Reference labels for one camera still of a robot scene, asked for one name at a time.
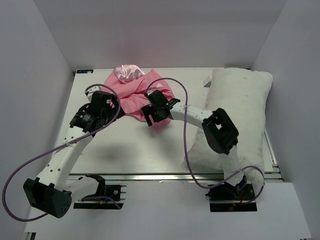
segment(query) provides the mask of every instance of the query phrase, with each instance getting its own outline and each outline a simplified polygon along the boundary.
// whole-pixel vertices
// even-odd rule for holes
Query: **wire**
[[[90,88],[92,88],[92,87],[96,87],[96,86],[100,86],[100,87],[107,88],[107,89],[109,89],[109,90],[116,96],[116,98],[117,98],[117,100],[118,100],[118,103],[119,103],[118,108],[117,108],[117,111],[116,111],[116,114],[115,114],[114,117],[111,119],[111,121],[108,122],[105,126],[99,128],[99,129],[97,129],[97,130],[95,130],[95,131],[93,131],[93,132],[90,132],[90,133],[88,133],[88,134],[86,134],[86,135],[83,135],[83,136],[81,136],[81,137],[78,137],[78,138],[76,138],[76,139],[68,142],[68,144],[73,144],[73,143],[78,142],[78,141],[80,141],[80,140],[82,140],[82,139],[85,139],[85,138],[87,138],[87,137],[89,137],[89,136],[92,136],[92,135],[96,134],[97,132],[100,132],[101,130],[103,130],[103,129],[105,129],[106,127],[108,127],[111,123],[113,123],[113,122],[116,120],[116,118],[118,117],[119,113],[120,113],[120,109],[121,109],[120,98],[119,98],[118,94],[117,94],[111,87],[106,86],[106,85],[104,85],[104,84],[99,84],[99,83],[97,83],[97,84],[93,84],[93,85],[88,86],[88,87],[85,89],[84,92],[86,93],[86,92],[88,92],[88,89],[90,89]],[[38,155],[38,156],[35,156],[34,158],[32,158],[32,159],[30,159],[29,161],[26,161],[25,163],[23,163],[22,165],[20,165],[16,170],[13,171],[13,173],[11,173],[11,175],[10,175],[10,176],[8,177],[8,179],[6,180],[6,182],[5,182],[5,184],[4,184],[4,187],[3,187],[3,190],[2,190],[2,205],[3,205],[4,210],[6,211],[6,213],[7,213],[11,218],[13,218],[13,219],[15,219],[15,220],[17,220],[17,221],[19,221],[19,222],[27,223],[27,222],[32,222],[32,221],[38,220],[38,219],[43,218],[44,216],[47,215],[47,213],[45,213],[45,214],[43,214],[43,215],[40,215],[40,216],[37,216],[37,217],[34,217],[34,218],[30,218],[30,219],[20,218],[20,217],[14,215],[14,214],[10,211],[10,209],[8,208],[7,201],[6,201],[6,193],[7,193],[8,185],[9,185],[9,183],[11,182],[12,178],[17,174],[17,172],[19,172],[19,171],[20,171],[21,169],[23,169],[25,166],[27,166],[28,164],[30,164],[30,163],[32,163],[32,162],[34,162],[34,161],[36,161],[36,160],[38,160],[38,159],[40,159],[40,158],[48,155],[48,154],[51,154],[51,153],[53,153],[53,152],[55,152],[55,151],[57,151],[57,150],[64,149],[65,147],[67,147],[67,144],[66,144],[66,143],[64,143],[64,144],[62,144],[62,145],[60,145],[60,146],[57,146],[57,147],[55,147],[55,148],[53,148],[53,149],[51,149],[51,150],[49,150],[49,151],[46,151],[46,152],[44,152],[44,153],[42,153],[42,154],[40,154],[40,155]]]
[[[88,197],[82,198],[82,201],[84,201],[84,200],[96,200],[96,199],[107,199],[107,200],[113,202],[114,205],[115,205],[118,209],[121,210],[121,207],[118,205],[118,203],[117,203],[115,200],[113,200],[111,197],[108,197],[108,196],[88,196]]]
[[[171,81],[174,81],[176,83],[178,83],[184,90],[185,92],[185,103],[184,103],[184,121],[183,121],[183,148],[184,148],[184,156],[185,156],[185,161],[186,161],[186,165],[188,167],[188,170],[190,172],[190,175],[192,177],[192,179],[194,180],[194,182],[200,187],[200,188],[203,188],[203,189],[214,189],[216,188],[217,186],[225,183],[226,181],[228,181],[229,179],[233,178],[235,175],[237,175],[238,173],[242,172],[243,170],[246,170],[248,168],[253,168],[253,169],[256,169],[257,171],[259,171],[259,173],[261,173],[262,177],[264,177],[264,174],[263,172],[260,170],[260,168],[256,167],[256,166],[253,166],[253,165],[249,165],[249,166],[245,166],[243,167],[241,170],[237,170],[235,171],[233,174],[231,174],[230,176],[228,176],[227,178],[225,178],[224,180],[218,182],[217,184],[214,184],[214,185],[211,185],[211,186],[205,186],[205,185],[202,185],[200,182],[198,182],[198,180],[196,179],[195,177],[195,174],[193,173],[192,169],[191,169],[191,165],[190,165],[190,162],[189,162],[189,158],[188,158],[188,149],[187,149],[187,114],[188,114],[188,92],[187,92],[187,89],[185,88],[185,86],[179,82],[178,80],[174,79],[174,78],[171,78],[171,77],[162,77],[162,78],[159,78],[157,80],[154,80],[152,81],[149,86],[146,88],[145,90],[145,96],[147,96],[147,92],[149,90],[149,88],[151,87],[152,84],[154,84],[155,82],[158,82],[160,80],[171,80]],[[254,200],[256,200],[262,190],[263,190],[264,186],[261,187],[260,189],[260,192],[250,201],[246,202],[245,204],[249,204],[251,202],[253,202]]]

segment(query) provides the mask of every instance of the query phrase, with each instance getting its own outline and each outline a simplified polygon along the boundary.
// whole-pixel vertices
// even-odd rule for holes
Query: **purple cable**
[[[238,171],[235,171],[233,174],[231,174],[230,176],[228,176],[227,178],[225,178],[224,180],[218,182],[217,184],[214,184],[214,185],[211,185],[211,186],[205,186],[205,185],[202,185],[198,182],[198,180],[196,179],[195,177],[195,174],[192,172],[192,169],[191,169],[191,165],[190,165],[190,162],[189,162],[189,158],[188,158],[188,150],[187,150],[187,113],[188,113],[188,92],[187,92],[187,89],[185,88],[185,86],[179,82],[178,80],[174,79],[174,78],[171,78],[171,77],[162,77],[162,78],[159,78],[157,80],[154,80],[153,82],[151,82],[149,84],[149,86],[146,88],[146,91],[145,93],[147,94],[150,86],[152,84],[154,84],[155,82],[157,81],[160,81],[160,80],[171,80],[171,81],[174,81],[176,83],[178,83],[184,90],[185,92],[185,103],[184,103],[184,121],[183,121],[183,147],[184,147],[184,156],[185,156],[185,161],[186,161],[186,165],[189,169],[189,172],[191,174],[191,177],[192,179],[194,180],[194,182],[200,187],[200,188],[203,188],[203,189],[214,189],[215,187],[225,183],[226,181],[228,181],[229,179],[233,178],[235,175],[237,175],[238,173],[240,173],[240,170]],[[259,173],[261,173],[262,176],[264,176],[263,172],[256,166],[253,166],[253,165],[249,165],[249,166],[245,166],[244,168],[241,169],[241,171],[245,170],[245,169],[248,169],[248,168],[253,168],[253,169],[256,169],[259,171]],[[246,203],[243,203],[243,204],[248,204],[248,203],[251,203],[253,202],[254,200],[256,200],[262,190],[263,190],[264,186],[261,187],[259,193],[250,201],[246,202]]]
[[[78,142],[78,141],[80,141],[80,140],[82,140],[82,139],[85,139],[85,138],[87,138],[87,137],[89,137],[89,136],[92,136],[92,135],[96,134],[97,132],[100,132],[101,130],[103,130],[103,129],[105,129],[106,127],[108,127],[112,122],[114,122],[114,121],[116,120],[116,118],[118,117],[119,113],[120,113],[120,109],[121,109],[120,98],[119,98],[118,94],[117,94],[111,87],[97,83],[97,84],[93,84],[93,85],[88,86],[88,87],[85,89],[84,92],[86,93],[86,92],[88,91],[88,89],[90,89],[90,88],[92,88],[92,87],[96,87],[96,86],[100,86],[100,87],[107,88],[107,89],[109,89],[109,90],[116,96],[116,98],[118,99],[118,102],[119,102],[119,106],[118,106],[118,109],[117,109],[117,111],[116,111],[116,114],[115,114],[115,116],[111,119],[111,121],[108,122],[108,124],[106,124],[105,126],[99,128],[99,129],[97,129],[97,130],[95,130],[95,131],[93,131],[93,132],[90,132],[90,133],[88,133],[88,134],[86,134],[86,135],[83,135],[83,136],[81,136],[81,137],[78,137],[78,138],[70,141],[68,144],[73,144],[73,143]],[[55,152],[55,151],[57,151],[57,150],[63,149],[63,148],[65,148],[65,147],[67,147],[67,144],[62,144],[62,145],[57,146],[57,147],[55,147],[55,148],[53,148],[53,149],[51,149],[51,150],[49,150],[49,151],[44,152],[44,153],[42,153],[42,154],[40,154],[40,155],[38,155],[38,156],[35,156],[34,158],[30,159],[29,161],[27,161],[27,162],[25,162],[24,164],[22,164],[21,166],[19,166],[16,170],[13,171],[13,173],[11,173],[11,175],[10,175],[10,176],[8,177],[8,179],[6,180],[6,182],[5,182],[5,184],[4,184],[4,187],[3,187],[3,190],[2,190],[2,205],[3,205],[3,207],[4,207],[4,210],[7,212],[7,214],[8,214],[11,218],[13,218],[13,219],[15,219],[15,220],[17,220],[17,221],[19,221],[19,222],[27,223],[27,222],[32,222],[32,221],[38,220],[38,219],[43,218],[44,216],[48,215],[47,213],[45,213],[45,214],[43,214],[43,215],[40,215],[40,216],[37,216],[37,217],[34,217],[34,218],[30,218],[30,219],[24,219],[24,218],[20,218],[20,217],[14,215],[14,214],[10,211],[10,209],[8,208],[7,201],[6,201],[6,192],[7,192],[8,185],[9,185],[10,181],[11,181],[12,178],[17,174],[17,172],[19,172],[21,169],[23,169],[23,168],[24,168],[25,166],[27,166],[28,164],[30,164],[30,163],[32,163],[32,162],[34,162],[34,161],[36,161],[36,160],[38,160],[38,159],[40,159],[40,158],[48,155],[48,154],[51,154],[51,153],[53,153],[53,152]]]
[[[107,199],[107,200],[113,202],[114,205],[115,205],[119,210],[121,210],[121,207],[118,205],[118,203],[117,203],[115,200],[113,200],[111,197],[108,197],[108,196],[88,196],[88,197],[82,198],[82,201],[83,201],[83,200],[95,200],[95,199]]]

